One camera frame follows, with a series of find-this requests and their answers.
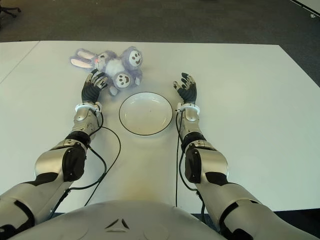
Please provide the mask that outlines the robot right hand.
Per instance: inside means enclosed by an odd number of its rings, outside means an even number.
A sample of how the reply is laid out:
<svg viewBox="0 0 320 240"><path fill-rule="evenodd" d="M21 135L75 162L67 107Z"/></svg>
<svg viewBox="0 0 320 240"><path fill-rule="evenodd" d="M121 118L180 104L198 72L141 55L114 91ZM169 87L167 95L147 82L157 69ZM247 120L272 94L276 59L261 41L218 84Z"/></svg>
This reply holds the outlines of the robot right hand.
<svg viewBox="0 0 320 240"><path fill-rule="evenodd" d="M188 73L181 73L181 84L173 81L173 87L183 100L184 104L195 104L197 100L197 85L195 80Z"/></svg>

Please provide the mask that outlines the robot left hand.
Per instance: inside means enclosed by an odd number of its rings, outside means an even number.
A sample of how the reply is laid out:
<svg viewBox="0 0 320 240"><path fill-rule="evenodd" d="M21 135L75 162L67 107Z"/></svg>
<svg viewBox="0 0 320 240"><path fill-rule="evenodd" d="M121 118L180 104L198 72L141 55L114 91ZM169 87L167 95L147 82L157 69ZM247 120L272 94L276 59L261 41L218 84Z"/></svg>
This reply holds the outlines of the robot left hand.
<svg viewBox="0 0 320 240"><path fill-rule="evenodd" d="M98 69L92 70L85 79L81 100L83 103L96 103L100 92L108 86L107 75Z"/></svg>

